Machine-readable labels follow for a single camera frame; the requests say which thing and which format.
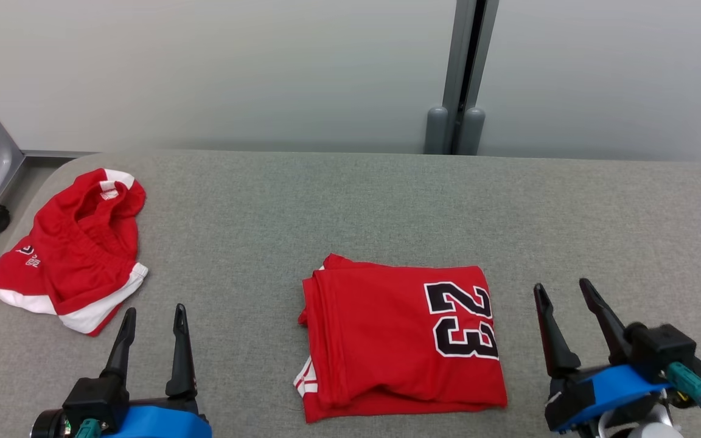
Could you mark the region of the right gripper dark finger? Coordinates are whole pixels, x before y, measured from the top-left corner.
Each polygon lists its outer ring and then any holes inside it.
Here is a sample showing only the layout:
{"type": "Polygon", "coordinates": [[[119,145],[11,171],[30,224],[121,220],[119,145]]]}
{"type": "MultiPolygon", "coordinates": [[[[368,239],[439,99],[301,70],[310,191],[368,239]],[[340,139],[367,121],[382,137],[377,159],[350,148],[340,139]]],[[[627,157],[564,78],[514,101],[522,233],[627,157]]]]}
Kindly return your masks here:
{"type": "Polygon", "coordinates": [[[533,293],[547,374],[553,379],[565,379],[581,368],[581,360],[572,352],[557,325],[553,303],[542,283],[534,285],[533,293]]]}
{"type": "Polygon", "coordinates": [[[587,278],[579,279],[579,288],[581,288],[587,307],[595,315],[600,325],[609,349],[609,363],[612,366],[628,363],[630,344],[625,339],[626,327],[590,280],[587,278]]]}

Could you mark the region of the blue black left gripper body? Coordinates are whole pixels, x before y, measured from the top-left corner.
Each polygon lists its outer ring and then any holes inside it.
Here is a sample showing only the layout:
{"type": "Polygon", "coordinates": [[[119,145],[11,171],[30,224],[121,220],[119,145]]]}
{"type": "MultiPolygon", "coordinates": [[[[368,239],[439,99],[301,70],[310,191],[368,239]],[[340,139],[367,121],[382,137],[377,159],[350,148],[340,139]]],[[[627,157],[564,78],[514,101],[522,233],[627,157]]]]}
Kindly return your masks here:
{"type": "Polygon", "coordinates": [[[128,402],[124,414],[101,417],[102,438],[212,438],[197,396],[152,397],[128,402]]]}

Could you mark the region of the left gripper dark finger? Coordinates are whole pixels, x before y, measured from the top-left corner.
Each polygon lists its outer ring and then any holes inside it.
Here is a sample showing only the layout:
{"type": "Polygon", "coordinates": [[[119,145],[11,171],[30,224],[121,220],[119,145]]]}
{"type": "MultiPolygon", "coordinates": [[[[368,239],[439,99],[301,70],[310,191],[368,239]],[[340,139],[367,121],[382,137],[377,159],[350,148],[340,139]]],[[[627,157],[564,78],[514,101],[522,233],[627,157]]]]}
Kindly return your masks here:
{"type": "Polygon", "coordinates": [[[165,386],[165,394],[173,400],[192,400],[197,394],[197,377],[193,361],[192,343],[187,324],[187,311],[183,303],[178,303],[173,317],[172,377],[165,386]]]}
{"type": "Polygon", "coordinates": [[[134,341],[136,333],[136,308],[130,307],[125,311],[122,322],[120,322],[119,332],[113,343],[106,366],[100,373],[100,378],[115,376],[120,381],[127,379],[129,349],[134,341]]]}

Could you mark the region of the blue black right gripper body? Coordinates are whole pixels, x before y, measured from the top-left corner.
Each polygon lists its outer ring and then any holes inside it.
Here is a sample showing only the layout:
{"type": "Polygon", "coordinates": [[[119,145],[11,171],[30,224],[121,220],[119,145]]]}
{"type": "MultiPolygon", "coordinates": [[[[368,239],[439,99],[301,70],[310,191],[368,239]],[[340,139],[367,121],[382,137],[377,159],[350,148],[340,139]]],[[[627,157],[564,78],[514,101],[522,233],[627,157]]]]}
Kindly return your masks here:
{"type": "Polygon", "coordinates": [[[605,427],[643,421],[671,388],[666,379],[653,383],[630,365],[596,367],[562,379],[552,379],[545,405],[545,421],[551,432],[596,432],[603,415],[605,427]]]}

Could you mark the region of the red shorts white trim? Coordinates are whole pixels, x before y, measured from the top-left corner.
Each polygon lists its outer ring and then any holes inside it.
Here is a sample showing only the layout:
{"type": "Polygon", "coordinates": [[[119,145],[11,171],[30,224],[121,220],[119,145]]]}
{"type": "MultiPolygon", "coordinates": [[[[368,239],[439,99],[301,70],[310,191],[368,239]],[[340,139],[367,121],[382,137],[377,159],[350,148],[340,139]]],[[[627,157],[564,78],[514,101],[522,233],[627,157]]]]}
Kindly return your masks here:
{"type": "Polygon", "coordinates": [[[0,257],[0,300],[54,315],[98,336],[144,283],[136,217],[147,192],[122,171],[78,176],[33,218],[30,232],[0,257]]]}

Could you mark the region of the red jersey number 23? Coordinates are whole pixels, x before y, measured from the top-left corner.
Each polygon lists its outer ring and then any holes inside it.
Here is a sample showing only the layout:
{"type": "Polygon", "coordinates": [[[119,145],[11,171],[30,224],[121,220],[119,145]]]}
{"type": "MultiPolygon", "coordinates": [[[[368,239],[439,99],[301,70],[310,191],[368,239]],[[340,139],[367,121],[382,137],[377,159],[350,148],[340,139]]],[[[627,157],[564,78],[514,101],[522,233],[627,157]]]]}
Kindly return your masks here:
{"type": "Polygon", "coordinates": [[[489,286],[478,266],[388,266],[331,253],[302,283],[304,419],[508,405],[489,286]]]}

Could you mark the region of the grey partition post two feet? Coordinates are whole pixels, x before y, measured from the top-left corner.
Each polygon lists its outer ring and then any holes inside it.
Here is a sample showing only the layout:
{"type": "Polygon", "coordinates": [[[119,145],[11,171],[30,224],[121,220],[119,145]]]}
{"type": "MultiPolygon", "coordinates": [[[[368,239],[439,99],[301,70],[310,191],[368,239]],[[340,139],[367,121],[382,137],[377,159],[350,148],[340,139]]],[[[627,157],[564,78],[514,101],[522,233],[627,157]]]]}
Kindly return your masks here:
{"type": "Polygon", "coordinates": [[[427,155],[478,155],[486,119],[478,93],[499,2],[456,0],[442,103],[427,113],[427,155]]]}

